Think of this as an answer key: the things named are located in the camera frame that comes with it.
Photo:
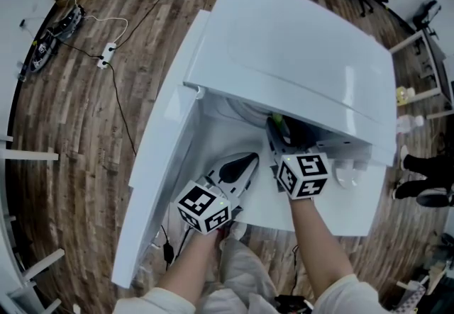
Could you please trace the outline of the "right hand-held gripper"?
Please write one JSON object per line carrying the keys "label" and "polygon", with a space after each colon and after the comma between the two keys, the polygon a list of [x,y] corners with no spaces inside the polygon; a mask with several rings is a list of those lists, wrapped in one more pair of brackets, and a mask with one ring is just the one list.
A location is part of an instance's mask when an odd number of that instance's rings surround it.
{"label": "right hand-held gripper", "polygon": [[305,152],[313,146],[309,128],[294,128],[283,136],[273,118],[266,120],[267,139],[276,164],[273,174],[279,193],[292,200],[312,199],[323,191],[328,182],[328,157],[324,152],[283,154],[288,149]]}

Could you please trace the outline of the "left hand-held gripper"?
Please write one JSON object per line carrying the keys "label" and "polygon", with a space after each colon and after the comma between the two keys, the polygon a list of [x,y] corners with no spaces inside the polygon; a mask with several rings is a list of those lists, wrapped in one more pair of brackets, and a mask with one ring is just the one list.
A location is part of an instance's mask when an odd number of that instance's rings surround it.
{"label": "left hand-held gripper", "polygon": [[207,235],[235,219],[259,161],[257,153],[236,153],[218,160],[207,177],[189,181],[175,199],[182,220]]}

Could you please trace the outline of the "purple eggplant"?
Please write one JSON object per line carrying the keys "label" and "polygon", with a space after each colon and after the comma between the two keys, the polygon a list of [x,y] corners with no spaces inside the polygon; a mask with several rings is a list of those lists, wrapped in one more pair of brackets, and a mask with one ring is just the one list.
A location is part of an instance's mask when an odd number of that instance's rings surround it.
{"label": "purple eggplant", "polygon": [[285,133],[287,131],[285,121],[284,121],[284,116],[279,113],[273,113],[272,114],[272,119],[275,122],[275,125],[277,126],[278,130],[281,133]]}

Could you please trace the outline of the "white microwave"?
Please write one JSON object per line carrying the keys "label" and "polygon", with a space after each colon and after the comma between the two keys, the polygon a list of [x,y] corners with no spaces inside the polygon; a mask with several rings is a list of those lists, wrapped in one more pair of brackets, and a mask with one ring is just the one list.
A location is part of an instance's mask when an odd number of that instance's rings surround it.
{"label": "white microwave", "polygon": [[[131,285],[165,214],[186,223],[175,203],[182,189],[236,153],[260,161],[233,220],[293,230],[267,139],[273,113],[284,116],[282,139],[294,128],[313,133],[307,151],[283,154],[328,157],[328,182],[312,200],[331,233],[368,235],[397,148],[395,88],[390,52],[312,1],[216,0],[198,12],[138,148],[111,280]],[[344,189],[337,167],[358,170],[358,186]]]}

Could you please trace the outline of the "person's left forearm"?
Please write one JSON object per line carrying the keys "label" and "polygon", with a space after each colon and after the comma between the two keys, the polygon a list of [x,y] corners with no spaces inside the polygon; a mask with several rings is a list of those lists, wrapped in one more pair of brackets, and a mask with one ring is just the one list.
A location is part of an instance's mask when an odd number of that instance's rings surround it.
{"label": "person's left forearm", "polygon": [[194,314],[218,234],[194,233],[156,287],[144,296],[118,300],[113,314]]}

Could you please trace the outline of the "person's right forearm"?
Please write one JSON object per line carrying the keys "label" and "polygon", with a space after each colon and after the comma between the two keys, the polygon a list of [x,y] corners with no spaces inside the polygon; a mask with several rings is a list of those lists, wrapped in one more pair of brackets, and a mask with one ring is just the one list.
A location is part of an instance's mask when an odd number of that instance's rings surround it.
{"label": "person's right forearm", "polygon": [[381,306],[378,292],[357,278],[314,202],[301,199],[289,204],[302,264],[316,299],[312,314],[390,314]]}

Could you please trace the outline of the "person's white shoe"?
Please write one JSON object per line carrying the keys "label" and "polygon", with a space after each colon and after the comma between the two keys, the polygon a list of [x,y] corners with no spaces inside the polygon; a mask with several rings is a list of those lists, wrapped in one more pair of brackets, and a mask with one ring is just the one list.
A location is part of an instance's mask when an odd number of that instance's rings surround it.
{"label": "person's white shoe", "polygon": [[248,229],[245,223],[234,222],[229,228],[228,237],[234,240],[241,240]]}

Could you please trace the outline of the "white round plate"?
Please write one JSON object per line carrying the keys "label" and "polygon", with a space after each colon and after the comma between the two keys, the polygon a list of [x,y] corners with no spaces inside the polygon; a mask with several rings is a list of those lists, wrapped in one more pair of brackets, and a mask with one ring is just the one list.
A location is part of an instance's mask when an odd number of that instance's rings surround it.
{"label": "white round plate", "polygon": [[360,172],[352,167],[337,167],[335,168],[335,177],[344,189],[354,189],[359,184]]}

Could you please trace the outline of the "black power adapter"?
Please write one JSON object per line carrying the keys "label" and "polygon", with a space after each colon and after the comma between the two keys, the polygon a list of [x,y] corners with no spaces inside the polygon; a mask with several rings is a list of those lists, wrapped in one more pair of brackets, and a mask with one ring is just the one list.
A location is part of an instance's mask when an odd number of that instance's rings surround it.
{"label": "black power adapter", "polygon": [[161,225],[161,229],[165,236],[165,243],[163,245],[164,260],[166,262],[166,265],[169,266],[173,262],[173,260],[175,258],[175,254],[174,254],[173,246],[170,244],[168,235],[167,235],[163,225]]}

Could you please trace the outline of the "person's beige trousers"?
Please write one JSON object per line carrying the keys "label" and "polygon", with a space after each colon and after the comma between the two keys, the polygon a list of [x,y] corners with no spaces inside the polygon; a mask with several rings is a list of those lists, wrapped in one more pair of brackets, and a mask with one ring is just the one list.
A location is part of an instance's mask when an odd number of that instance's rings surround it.
{"label": "person's beige trousers", "polygon": [[277,290],[258,256],[231,237],[222,244],[218,270],[209,267],[196,314],[279,314]]}

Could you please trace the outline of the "clear water bottle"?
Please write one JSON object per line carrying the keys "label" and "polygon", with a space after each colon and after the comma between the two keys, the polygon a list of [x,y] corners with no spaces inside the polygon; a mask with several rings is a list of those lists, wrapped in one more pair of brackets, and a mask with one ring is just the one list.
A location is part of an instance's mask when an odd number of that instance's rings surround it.
{"label": "clear water bottle", "polygon": [[403,115],[397,119],[397,134],[407,134],[413,131],[415,128],[420,128],[424,125],[424,117]]}

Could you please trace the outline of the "yellow drink bottle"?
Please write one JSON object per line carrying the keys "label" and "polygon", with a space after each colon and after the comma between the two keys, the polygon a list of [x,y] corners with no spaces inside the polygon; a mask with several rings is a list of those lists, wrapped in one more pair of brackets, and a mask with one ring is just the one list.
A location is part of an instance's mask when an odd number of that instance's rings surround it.
{"label": "yellow drink bottle", "polygon": [[416,92],[415,89],[412,87],[406,88],[404,86],[400,86],[396,89],[396,101],[397,106],[403,106],[408,103],[410,99],[415,96]]}

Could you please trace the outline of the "black belt pouch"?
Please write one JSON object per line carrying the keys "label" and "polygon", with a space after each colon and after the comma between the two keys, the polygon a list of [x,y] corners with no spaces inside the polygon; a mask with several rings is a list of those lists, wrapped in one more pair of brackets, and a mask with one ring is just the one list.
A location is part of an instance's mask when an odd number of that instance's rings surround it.
{"label": "black belt pouch", "polygon": [[275,297],[279,314],[312,314],[313,306],[303,296],[279,295]]}

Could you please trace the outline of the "white power strip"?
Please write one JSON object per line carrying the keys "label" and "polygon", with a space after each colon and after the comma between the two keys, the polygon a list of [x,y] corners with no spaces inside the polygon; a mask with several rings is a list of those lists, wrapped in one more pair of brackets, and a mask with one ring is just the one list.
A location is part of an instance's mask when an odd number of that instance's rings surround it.
{"label": "white power strip", "polygon": [[99,69],[106,69],[109,66],[109,63],[111,61],[111,58],[113,57],[114,51],[117,47],[117,44],[115,43],[107,43],[101,57],[99,58],[99,61],[97,63],[97,67]]}

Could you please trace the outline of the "spare gripper device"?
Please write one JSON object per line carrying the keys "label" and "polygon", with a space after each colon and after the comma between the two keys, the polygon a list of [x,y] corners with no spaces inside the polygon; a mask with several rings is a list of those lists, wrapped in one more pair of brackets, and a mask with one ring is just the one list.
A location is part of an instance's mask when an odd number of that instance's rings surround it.
{"label": "spare gripper device", "polygon": [[57,39],[53,36],[48,36],[39,40],[29,64],[29,72],[38,73],[55,54],[56,45]]}
{"label": "spare gripper device", "polygon": [[67,40],[78,29],[84,17],[84,8],[74,5],[63,19],[48,28],[48,32],[61,41]]}

